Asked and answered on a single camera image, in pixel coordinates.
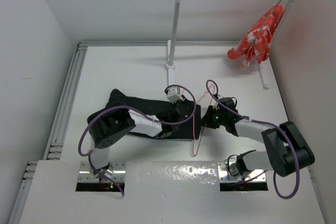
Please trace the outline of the black trousers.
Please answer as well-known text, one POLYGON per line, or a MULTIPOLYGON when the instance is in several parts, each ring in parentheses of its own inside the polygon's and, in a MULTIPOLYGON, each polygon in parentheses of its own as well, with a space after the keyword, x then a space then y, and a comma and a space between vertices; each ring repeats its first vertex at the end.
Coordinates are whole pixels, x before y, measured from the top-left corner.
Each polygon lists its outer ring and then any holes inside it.
MULTIPOLYGON (((148 100, 136 97, 128 97, 123 94, 118 89, 113 89, 110 93, 110 98, 106 104, 106 108, 111 108, 117 105, 127 105, 133 107, 148 116, 155 116, 157 120, 162 121, 162 113, 170 109, 170 104, 173 104, 169 101, 160 101, 160 100, 148 100)), ((182 140, 193 140, 198 139, 201 132, 201 106, 197 105, 194 117, 190 120, 193 120, 193 134, 192 135, 164 135, 162 134, 163 130, 158 133, 156 136, 150 136, 145 134, 140 130, 139 126, 136 126, 129 134, 139 137, 145 137, 149 139, 182 139, 182 140)))

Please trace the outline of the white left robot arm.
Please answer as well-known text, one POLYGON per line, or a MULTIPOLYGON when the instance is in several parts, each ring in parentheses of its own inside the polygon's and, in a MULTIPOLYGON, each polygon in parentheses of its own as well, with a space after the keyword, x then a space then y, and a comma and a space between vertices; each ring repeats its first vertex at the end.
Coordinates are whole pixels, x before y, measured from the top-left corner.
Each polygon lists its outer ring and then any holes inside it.
POLYGON ((110 146, 130 134, 155 140, 193 140, 200 135, 201 107, 186 98, 176 103, 136 97, 110 99, 87 119, 94 177, 107 176, 110 146))

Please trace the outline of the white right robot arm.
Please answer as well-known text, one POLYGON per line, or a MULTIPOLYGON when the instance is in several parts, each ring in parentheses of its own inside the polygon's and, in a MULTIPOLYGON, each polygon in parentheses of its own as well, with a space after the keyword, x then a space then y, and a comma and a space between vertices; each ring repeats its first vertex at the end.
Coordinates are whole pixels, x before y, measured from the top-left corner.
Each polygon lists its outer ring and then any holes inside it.
POLYGON ((255 169, 273 170, 277 175, 286 177, 315 162, 313 151, 297 126, 287 121, 280 125, 271 125, 249 119, 238 114, 232 98, 222 98, 214 106, 209 106, 201 119, 201 125, 210 129, 223 126, 226 131, 237 137, 258 141, 265 151, 248 151, 237 155, 234 176, 243 176, 255 169))

